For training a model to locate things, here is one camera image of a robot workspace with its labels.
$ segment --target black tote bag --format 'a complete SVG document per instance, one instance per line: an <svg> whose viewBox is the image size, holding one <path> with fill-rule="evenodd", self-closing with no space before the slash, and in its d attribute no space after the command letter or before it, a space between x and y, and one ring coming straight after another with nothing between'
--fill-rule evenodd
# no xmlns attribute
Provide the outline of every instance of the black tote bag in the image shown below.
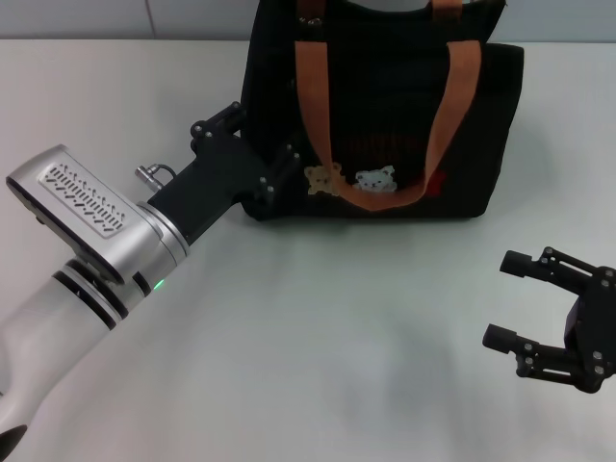
<svg viewBox="0 0 616 462"><path fill-rule="evenodd" d="M242 136L268 165L299 156L272 209L344 218L472 218L496 186L524 51L487 44L504 1L410 13L261 0Z"/></svg>

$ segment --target vent grille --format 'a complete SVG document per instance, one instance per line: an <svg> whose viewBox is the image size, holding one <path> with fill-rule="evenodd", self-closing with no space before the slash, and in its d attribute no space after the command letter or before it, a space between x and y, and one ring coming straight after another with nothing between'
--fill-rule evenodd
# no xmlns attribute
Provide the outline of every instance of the vent grille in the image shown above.
<svg viewBox="0 0 616 462"><path fill-rule="evenodd" d="M47 169L38 182L101 237L111 238L124 226L127 214L124 204L116 197L110 200L107 188L95 178L77 173L75 168L62 163Z"/></svg>

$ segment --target orange strap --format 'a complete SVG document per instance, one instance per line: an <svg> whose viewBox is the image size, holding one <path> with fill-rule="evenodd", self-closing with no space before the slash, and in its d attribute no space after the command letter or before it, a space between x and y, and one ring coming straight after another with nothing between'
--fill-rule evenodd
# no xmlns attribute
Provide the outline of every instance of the orange strap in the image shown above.
<svg viewBox="0 0 616 462"><path fill-rule="evenodd" d="M459 16L462 13L462 0L431 0L434 18ZM323 19L327 0L297 0L297 17L307 20L316 17Z"/></svg>
<svg viewBox="0 0 616 462"><path fill-rule="evenodd" d="M449 77L430 132L422 180L399 192L365 192L347 183L333 165L327 43L295 43L297 96L304 127L315 153L330 172L332 183L342 198L365 210L377 212L411 205L424 197L432 175L471 108L481 70L481 45L478 41L451 42L448 48Z"/></svg>

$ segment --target table surface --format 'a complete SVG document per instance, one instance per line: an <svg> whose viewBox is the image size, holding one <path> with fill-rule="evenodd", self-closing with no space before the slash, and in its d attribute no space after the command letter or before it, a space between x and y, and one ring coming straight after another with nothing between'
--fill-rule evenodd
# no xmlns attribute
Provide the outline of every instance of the table surface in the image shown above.
<svg viewBox="0 0 616 462"><path fill-rule="evenodd" d="M616 45L525 44L487 214L260 224L240 208L50 394L12 461L616 458L616 380L522 380L488 323L562 346L575 298L499 273L546 245L616 265ZM0 41L2 175L57 143L135 201L240 96L247 44ZM0 189L6 316L71 253Z"/></svg>

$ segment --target teddy bear patch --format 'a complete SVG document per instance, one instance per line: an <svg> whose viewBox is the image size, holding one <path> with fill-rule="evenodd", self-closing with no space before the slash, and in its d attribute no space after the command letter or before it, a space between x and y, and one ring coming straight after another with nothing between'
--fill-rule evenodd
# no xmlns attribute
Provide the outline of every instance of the teddy bear patch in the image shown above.
<svg viewBox="0 0 616 462"><path fill-rule="evenodd" d="M340 171L342 167L340 164L334 163L334 170ZM334 196L338 196L338 191L331 181L331 175L329 171L323 166L307 167L304 169L304 175L310 182L309 195L315 195L316 193L325 193Z"/></svg>
<svg viewBox="0 0 616 462"><path fill-rule="evenodd" d="M381 170L358 171L355 175L357 183L354 188L370 193L392 193L398 189L398 183L394 181L393 166L386 166Z"/></svg>

